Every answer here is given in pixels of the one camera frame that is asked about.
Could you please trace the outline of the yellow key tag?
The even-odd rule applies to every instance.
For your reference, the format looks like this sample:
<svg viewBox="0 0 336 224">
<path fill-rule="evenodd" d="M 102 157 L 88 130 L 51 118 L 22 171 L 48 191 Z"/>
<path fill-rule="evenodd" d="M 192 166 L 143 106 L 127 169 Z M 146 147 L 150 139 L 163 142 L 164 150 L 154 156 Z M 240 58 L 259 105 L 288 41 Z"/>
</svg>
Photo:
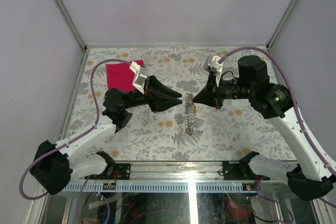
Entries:
<svg viewBox="0 0 336 224">
<path fill-rule="evenodd" d="M 196 106 L 194 104 L 191 105 L 191 111 L 193 113 L 196 113 Z"/>
</svg>

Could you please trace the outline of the large metal keyring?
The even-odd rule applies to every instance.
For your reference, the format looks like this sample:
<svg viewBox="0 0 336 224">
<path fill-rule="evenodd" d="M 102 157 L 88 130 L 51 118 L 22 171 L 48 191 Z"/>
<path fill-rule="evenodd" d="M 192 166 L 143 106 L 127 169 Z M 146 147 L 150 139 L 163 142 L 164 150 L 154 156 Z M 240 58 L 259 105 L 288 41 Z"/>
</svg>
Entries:
<svg viewBox="0 0 336 224">
<path fill-rule="evenodd" d="M 193 125 L 195 122 L 196 118 L 196 113 L 193 113 L 191 111 L 191 105 L 194 104 L 193 102 L 194 96 L 191 93 L 188 93 L 185 97 L 185 103 L 184 103 L 184 115 L 185 115 L 185 120 L 184 120 L 184 126 L 185 126 L 185 132 L 188 135 L 193 134 Z"/>
</svg>

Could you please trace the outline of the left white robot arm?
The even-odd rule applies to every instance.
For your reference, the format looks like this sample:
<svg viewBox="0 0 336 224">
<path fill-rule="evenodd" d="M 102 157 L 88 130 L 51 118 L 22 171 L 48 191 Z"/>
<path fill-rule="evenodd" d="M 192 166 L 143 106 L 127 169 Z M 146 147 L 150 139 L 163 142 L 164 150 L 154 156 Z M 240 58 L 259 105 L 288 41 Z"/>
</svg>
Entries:
<svg viewBox="0 0 336 224">
<path fill-rule="evenodd" d="M 84 157 L 94 142 L 113 136 L 128 124 L 128 108 L 148 105 L 152 112 L 163 112 L 180 105 L 182 95 L 163 85 L 155 76 L 147 77 L 144 91 L 109 89 L 104 95 L 104 111 L 92 126 L 53 144 L 44 141 L 38 147 L 30 174 L 47 193 L 61 192 L 70 181 L 83 177 L 114 179 L 114 159 L 104 151 Z"/>
</svg>

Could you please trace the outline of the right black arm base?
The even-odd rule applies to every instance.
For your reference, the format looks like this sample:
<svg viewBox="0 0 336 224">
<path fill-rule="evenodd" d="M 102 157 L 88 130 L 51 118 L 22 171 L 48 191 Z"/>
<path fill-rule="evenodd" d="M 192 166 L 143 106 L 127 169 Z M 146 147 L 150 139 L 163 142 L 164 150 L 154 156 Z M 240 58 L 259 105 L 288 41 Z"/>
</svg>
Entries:
<svg viewBox="0 0 336 224">
<path fill-rule="evenodd" d="M 223 178 L 225 180 L 256 180 L 262 175 L 255 174 L 249 167 L 249 162 L 258 152 L 251 151 L 238 161 L 222 161 Z"/>
</svg>

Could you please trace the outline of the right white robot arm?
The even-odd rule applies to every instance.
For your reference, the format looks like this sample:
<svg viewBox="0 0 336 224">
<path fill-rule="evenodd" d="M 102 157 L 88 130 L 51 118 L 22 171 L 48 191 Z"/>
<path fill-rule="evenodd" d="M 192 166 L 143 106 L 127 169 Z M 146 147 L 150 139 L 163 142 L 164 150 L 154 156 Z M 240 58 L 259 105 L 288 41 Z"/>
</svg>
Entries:
<svg viewBox="0 0 336 224">
<path fill-rule="evenodd" d="M 245 179 L 255 175 L 265 176 L 289 186 L 300 199 L 311 201 L 327 195 L 335 183 L 335 161 L 323 150 L 314 136 L 310 136 L 322 158 L 309 144 L 296 115 L 289 90 L 280 84 L 271 83 L 267 64 L 259 56 L 243 56 L 238 60 L 238 76 L 224 80 L 223 65 L 218 56 L 208 57 L 204 68 L 208 71 L 206 86 L 193 99 L 194 103 L 216 109 L 224 100 L 247 99 L 250 106 L 275 127 L 286 141 L 297 164 L 267 158 L 257 152 L 250 152 L 240 159 L 239 172 Z"/>
</svg>

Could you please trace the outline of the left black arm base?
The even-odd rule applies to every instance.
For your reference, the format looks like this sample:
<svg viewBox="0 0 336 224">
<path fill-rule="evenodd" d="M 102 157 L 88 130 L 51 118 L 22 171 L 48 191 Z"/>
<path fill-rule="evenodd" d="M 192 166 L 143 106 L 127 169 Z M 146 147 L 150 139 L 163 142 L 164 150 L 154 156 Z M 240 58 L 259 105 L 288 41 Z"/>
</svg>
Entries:
<svg viewBox="0 0 336 224">
<path fill-rule="evenodd" d="M 95 174 L 95 179 L 114 179 L 114 180 L 129 180 L 131 174 L 131 164 L 116 163 L 115 160 L 107 153 L 97 152 L 106 162 L 107 166 L 100 174 Z"/>
</svg>

